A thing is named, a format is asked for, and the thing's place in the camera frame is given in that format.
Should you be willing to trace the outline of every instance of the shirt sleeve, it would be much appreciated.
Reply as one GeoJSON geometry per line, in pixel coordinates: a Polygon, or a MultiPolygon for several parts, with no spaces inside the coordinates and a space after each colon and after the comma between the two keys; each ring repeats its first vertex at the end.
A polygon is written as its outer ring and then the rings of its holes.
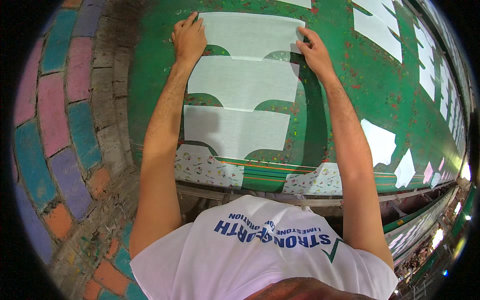
{"type": "Polygon", "coordinates": [[[130,262],[133,275],[150,299],[170,299],[183,246],[193,223],[183,225],[143,249],[130,262]]]}
{"type": "Polygon", "coordinates": [[[358,249],[354,251],[361,257],[368,272],[366,277],[360,278],[359,286],[365,291],[361,294],[378,300],[389,299],[398,284],[398,278],[393,270],[370,252],[358,249]]]}

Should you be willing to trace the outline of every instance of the brick wall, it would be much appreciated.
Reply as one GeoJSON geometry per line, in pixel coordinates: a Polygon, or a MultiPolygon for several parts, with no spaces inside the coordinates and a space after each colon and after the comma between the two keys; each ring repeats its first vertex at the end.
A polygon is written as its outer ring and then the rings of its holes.
{"type": "Polygon", "coordinates": [[[145,299],[129,267],[138,170],[128,67],[142,1],[65,0],[26,62],[11,153],[18,212],[72,299],[145,299]]]}

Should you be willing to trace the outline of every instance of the man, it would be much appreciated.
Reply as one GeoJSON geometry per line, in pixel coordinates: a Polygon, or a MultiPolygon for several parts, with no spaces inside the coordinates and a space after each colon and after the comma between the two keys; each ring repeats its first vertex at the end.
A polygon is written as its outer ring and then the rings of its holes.
{"type": "Polygon", "coordinates": [[[382,229],[372,155],[327,49],[298,48],[325,88],[342,175],[343,239],[311,211],[243,196],[181,226],[174,158],[187,80],[207,41],[194,12],[175,24],[167,83],[145,135],[130,263],[149,299],[387,299],[398,280],[382,229]]]}

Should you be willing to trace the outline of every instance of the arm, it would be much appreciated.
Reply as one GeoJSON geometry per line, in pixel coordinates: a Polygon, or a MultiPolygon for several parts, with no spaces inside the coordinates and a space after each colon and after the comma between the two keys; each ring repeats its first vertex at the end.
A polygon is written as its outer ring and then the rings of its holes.
{"type": "Polygon", "coordinates": [[[372,153],[357,113],[332,66],[318,34],[299,27],[310,43],[297,41],[307,64],[327,94],[338,170],[343,190],[343,240],[354,249],[372,253],[392,269],[393,258],[385,241],[372,153]]]}
{"type": "Polygon", "coordinates": [[[180,131],[183,96],[188,77],[207,41],[197,13],[175,24],[172,33],[175,63],[157,101],[144,140],[140,198],[130,235],[130,256],[181,226],[175,187],[174,160],[180,131]]]}

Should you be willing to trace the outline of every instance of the green work surface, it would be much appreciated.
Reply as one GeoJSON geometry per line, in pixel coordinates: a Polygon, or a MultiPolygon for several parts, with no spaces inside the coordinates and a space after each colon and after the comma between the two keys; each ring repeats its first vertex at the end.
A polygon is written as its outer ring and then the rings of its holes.
{"type": "MultiPolygon", "coordinates": [[[[366,119],[396,134],[396,149],[391,163],[378,164],[374,168],[378,192],[411,190],[430,185],[431,179],[423,184],[423,172],[429,162],[433,170],[438,171],[443,157],[445,163],[442,172],[458,173],[463,154],[458,153],[448,128],[449,119],[445,121],[440,113],[440,93],[435,93],[435,101],[432,101],[419,84],[421,62],[414,31],[417,19],[407,6],[397,2],[394,5],[400,30],[400,36],[396,38],[402,43],[401,64],[354,30],[353,10],[357,7],[354,8],[349,0],[313,1],[311,10],[272,0],[154,1],[140,24],[140,40],[135,48],[129,77],[129,134],[135,162],[141,162],[148,121],[174,62],[173,44],[170,41],[173,25],[186,19],[190,11],[245,12],[303,20],[306,27],[316,31],[324,41],[359,119],[366,119]],[[394,171],[408,149],[412,153],[416,175],[406,188],[397,189],[394,171]]],[[[204,55],[229,54],[219,46],[208,45],[204,55]]],[[[257,150],[244,160],[217,159],[245,165],[242,188],[281,192],[287,174],[305,174],[314,171],[322,162],[336,162],[336,152],[325,92],[308,68],[305,58],[282,51],[270,53],[266,58],[289,60],[300,65],[301,84],[297,88],[294,103],[268,100],[256,107],[256,110],[290,115],[285,147],[283,151],[257,150]]],[[[434,58],[435,89],[439,91],[442,59],[436,50],[434,58]]],[[[184,104],[221,106],[216,98],[207,94],[186,94],[184,104]]],[[[184,141],[183,125],[180,129],[181,143],[195,144],[184,141]]]]}

